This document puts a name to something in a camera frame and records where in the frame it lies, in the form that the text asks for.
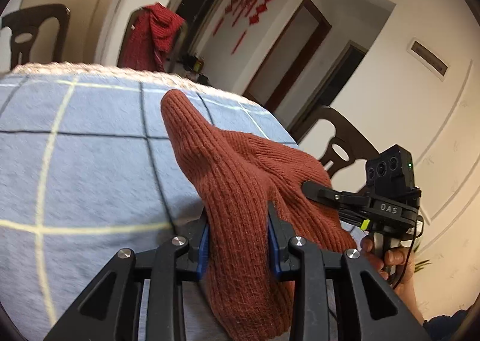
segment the chair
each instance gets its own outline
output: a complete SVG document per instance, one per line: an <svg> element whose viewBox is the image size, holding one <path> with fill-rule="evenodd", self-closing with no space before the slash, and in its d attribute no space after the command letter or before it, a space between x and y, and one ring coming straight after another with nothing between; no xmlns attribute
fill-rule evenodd
<svg viewBox="0 0 480 341"><path fill-rule="evenodd" d="M20 9L3 16L1 19L1 28L9 27L11 29L10 49L11 61L10 70L13 70L17 64L24 65L30 62L30 51L35 42L40 25L51 17L59 22L59 31L55 39L52 61L61 62L63 45L67 36L68 24L70 21L70 11L63 4L47 4L37 7ZM23 34L31 34L31 38L26 42L18 43L16 38Z"/></svg>
<svg viewBox="0 0 480 341"><path fill-rule="evenodd" d="M332 166L327 169L327 173L331 178L340 169L350 166L358 159L369 160L380 155L367 138L333 108L321 107L319 109L319 119L325 119L335 127L335 135L330 139L327 150L319 159L323 166L326 166L330 161L333 162ZM334 144L345 150L349 157L348 161L345 161L333 149Z"/></svg>
<svg viewBox="0 0 480 341"><path fill-rule="evenodd" d="M118 61L117 61L117 66L118 67L124 67L122 60L123 60L123 53L125 51L125 48L127 46L128 40L130 38L131 32L135 29L134 24L137 21L137 19L140 17L140 15L145 12L145 8L138 8L135 11L133 11L130 15L130 18L127 23L127 27L125 28L125 33L123 35L123 40L121 43L120 47L120 52L118 54ZM167 73L173 73L175 69L175 63L178 60L183 42L185 41L185 37L187 36L188 32L188 26L187 23L184 22L181 26L180 29L177 31L173 42L172 42L172 48L170 49L170 54L169 54L169 67L167 68L166 72Z"/></svg>

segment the door frame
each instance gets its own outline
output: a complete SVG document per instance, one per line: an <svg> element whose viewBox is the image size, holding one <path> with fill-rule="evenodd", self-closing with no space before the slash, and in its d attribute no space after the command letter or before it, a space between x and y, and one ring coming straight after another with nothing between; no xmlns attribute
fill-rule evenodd
<svg viewBox="0 0 480 341"><path fill-rule="evenodd" d="M286 26L284 27L280 35L277 37L277 40L275 40L275 43L272 45L272 47L268 51L268 54L263 59L262 63L260 64L257 71L255 72L254 76L250 80L247 88L245 89L245 92L243 93L245 97L252 99L253 96L249 92L250 86L256 81L263 66L269 59L272 52L275 50L277 44L280 42L286 30L290 27L296 15L300 12L300 10L303 7L306 8L313 17L315 17L315 19L318 21L318 27L310 35L310 38L307 40L303 48L300 50L297 57L291 64L290 68L286 71L285 75L280 80L280 83L277 85L272 95L268 98L267 102L265 103L264 108L270 112L274 112L275 109L277 109L277 107L280 105L282 100L285 98L286 94L289 92L289 90L297 80L298 76L301 74L305 66L307 66L311 57L314 56L315 52L317 51L318 47L327 36L328 32L330 32L330 30L332 29L332 25L327 21L325 16L315 6L315 4L311 0L303 0L298 6L298 8L296 9L296 11L293 13L292 17L290 18L289 22L286 24Z"/></svg>
<svg viewBox="0 0 480 341"><path fill-rule="evenodd" d="M336 71L344 64L347 53L349 52L350 48L353 47L354 49L363 52L363 54L367 54L368 49L362 47L360 44L355 43L353 40L349 40L345 47L343 48L340 55L335 59L332 66L328 69L325 76L322 78L318 86L312 92L308 100L303 104L302 108L298 113L295 115L293 120L291 121L290 125L287 126L288 132L291 134L292 138L297 138L299 143L310 131L310 129L315 125L318 119L310 120L310 121L303 121L308 116L314 112L314 106L317 103L318 99L320 98L320 94L322 93L323 89L327 86L328 81L332 78L332 76L336 73Z"/></svg>

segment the knitted fabric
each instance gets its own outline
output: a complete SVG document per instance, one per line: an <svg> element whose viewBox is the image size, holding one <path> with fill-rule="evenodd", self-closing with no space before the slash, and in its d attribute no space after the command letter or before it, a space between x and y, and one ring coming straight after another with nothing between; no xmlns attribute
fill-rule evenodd
<svg viewBox="0 0 480 341"><path fill-rule="evenodd" d="M133 24L121 65L134 70L164 71L163 62L184 19L159 3L144 9Z"/></svg>
<svg viewBox="0 0 480 341"><path fill-rule="evenodd" d="M338 213L310 202L301 184L330 186L323 166L291 147L210 125L179 90L161 113L178 165L195 186L210 225L207 292L214 315L235 341L266 340L288 330L292 293L268 267L267 202L297 234L320 247L355 248Z"/></svg>

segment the red knitted glove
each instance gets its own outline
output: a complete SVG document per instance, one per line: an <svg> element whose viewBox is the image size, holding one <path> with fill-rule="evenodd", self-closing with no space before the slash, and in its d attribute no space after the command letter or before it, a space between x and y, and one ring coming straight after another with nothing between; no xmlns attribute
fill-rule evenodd
<svg viewBox="0 0 480 341"><path fill-rule="evenodd" d="M210 125L178 90L161 102L175 158L205 205L210 225L207 290L235 341L263 341L289 329L292 291L268 267L267 202L297 234L337 252L355 248L338 213L310 202L301 184L331 186L312 156L252 134Z"/></svg>

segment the blue blanket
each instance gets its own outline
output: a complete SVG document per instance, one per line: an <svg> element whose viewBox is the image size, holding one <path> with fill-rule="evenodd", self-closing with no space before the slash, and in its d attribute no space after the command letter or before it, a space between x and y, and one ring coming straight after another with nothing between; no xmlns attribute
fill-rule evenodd
<svg viewBox="0 0 480 341"><path fill-rule="evenodd" d="M46 335L118 249L153 249L172 235L169 216L181 226L200 215L160 115L168 89L181 88L215 126L298 147L242 97L178 77L95 69L36 65L0 80L0 302L30 341ZM185 284L187 339L227 340Z"/></svg>

